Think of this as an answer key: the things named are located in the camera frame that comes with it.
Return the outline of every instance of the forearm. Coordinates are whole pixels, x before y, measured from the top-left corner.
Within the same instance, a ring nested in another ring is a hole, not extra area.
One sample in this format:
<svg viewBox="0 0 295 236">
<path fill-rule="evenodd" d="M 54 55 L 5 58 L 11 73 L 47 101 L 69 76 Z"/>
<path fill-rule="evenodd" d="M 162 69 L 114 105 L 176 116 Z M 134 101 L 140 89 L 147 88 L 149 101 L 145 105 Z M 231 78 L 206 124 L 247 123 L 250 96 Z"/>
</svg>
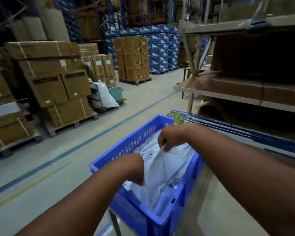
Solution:
<svg viewBox="0 0 295 236">
<path fill-rule="evenodd" d="M 121 161 L 106 165 L 18 235 L 93 235 L 128 175 L 128 166 Z"/>
<path fill-rule="evenodd" d="M 295 226 L 295 169 L 200 124 L 187 124 L 185 138 L 263 227 L 267 218 Z"/>
</svg>

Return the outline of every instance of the hand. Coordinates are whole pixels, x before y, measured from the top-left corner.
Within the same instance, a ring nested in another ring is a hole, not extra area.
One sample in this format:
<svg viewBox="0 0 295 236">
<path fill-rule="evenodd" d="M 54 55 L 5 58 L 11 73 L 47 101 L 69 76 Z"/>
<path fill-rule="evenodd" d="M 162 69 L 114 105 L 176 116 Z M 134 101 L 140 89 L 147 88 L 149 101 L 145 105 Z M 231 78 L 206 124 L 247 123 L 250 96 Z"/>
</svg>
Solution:
<svg viewBox="0 0 295 236">
<path fill-rule="evenodd" d="M 139 153 L 130 153 L 119 158 L 127 169 L 127 180 L 144 186 L 144 161 Z"/>
<path fill-rule="evenodd" d="M 169 151 L 175 146 L 179 146 L 186 142 L 185 134 L 187 126 L 190 124 L 175 124 L 164 127 L 158 136 L 159 147 L 164 146 L 164 152 Z"/>
</svg>

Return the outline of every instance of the plastic crate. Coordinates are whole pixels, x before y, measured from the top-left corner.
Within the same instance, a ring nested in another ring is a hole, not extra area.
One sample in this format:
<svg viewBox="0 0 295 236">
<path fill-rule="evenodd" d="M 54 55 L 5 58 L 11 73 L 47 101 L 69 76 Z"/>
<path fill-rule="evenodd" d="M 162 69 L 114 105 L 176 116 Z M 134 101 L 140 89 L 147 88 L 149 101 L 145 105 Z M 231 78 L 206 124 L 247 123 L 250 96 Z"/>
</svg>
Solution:
<svg viewBox="0 0 295 236">
<path fill-rule="evenodd" d="M 172 118 L 162 115 L 155 116 L 92 162 L 91 172 L 95 173 L 122 155 L 133 152 L 158 130 L 170 124 L 174 124 Z M 140 202 L 132 191 L 127 191 L 123 187 L 114 196 L 110 208 L 138 235 L 172 235 L 202 167 L 203 159 L 195 153 L 173 197 L 160 216 Z"/>
</svg>

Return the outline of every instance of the bucket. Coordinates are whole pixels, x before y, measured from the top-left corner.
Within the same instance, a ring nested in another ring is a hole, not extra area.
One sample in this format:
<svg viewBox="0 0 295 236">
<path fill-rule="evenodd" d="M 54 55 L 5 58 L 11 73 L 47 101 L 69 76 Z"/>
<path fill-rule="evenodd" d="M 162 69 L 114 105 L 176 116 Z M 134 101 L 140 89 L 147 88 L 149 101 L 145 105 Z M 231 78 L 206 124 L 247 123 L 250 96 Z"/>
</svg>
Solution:
<svg viewBox="0 0 295 236">
<path fill-rule="evenodd" d="M 122 100 L 122 91 L 122 87 L 112 87 L 109 89 L 111 96 L 113 96 L 116 101 Z"/>
</svg>

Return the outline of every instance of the concrete floor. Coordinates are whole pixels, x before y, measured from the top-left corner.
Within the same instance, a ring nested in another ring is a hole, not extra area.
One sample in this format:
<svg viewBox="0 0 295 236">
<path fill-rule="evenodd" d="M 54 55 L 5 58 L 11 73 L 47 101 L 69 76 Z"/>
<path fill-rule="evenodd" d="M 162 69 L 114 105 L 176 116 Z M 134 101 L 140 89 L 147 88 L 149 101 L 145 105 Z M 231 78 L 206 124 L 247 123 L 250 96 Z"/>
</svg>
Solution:
<svg viewBox="0 0 295 236">
<path fill-rule="evenodd" d="M 92 161 L 155 115 L 166 115 L 172 109 L 186 111 L 188 99 L 173 91 L 182 76 L 183 69 L 179 69 L 152 75 L 151 82 L 139 86 L 118 82 L 127 98 L 119 109 L 54 138 L 44 133 L 44 142 L 0 158 L 0 235 L 15 234 L 70 193 L 91 175 L 88 165 Z M 115 235 L 109 221 L 106 213 L 95 234 Z M 135 235 L 122 222 L 120 228 L 123 235 Z M 205 167 L 175 235 L 267 234 Z"/>
</svg>

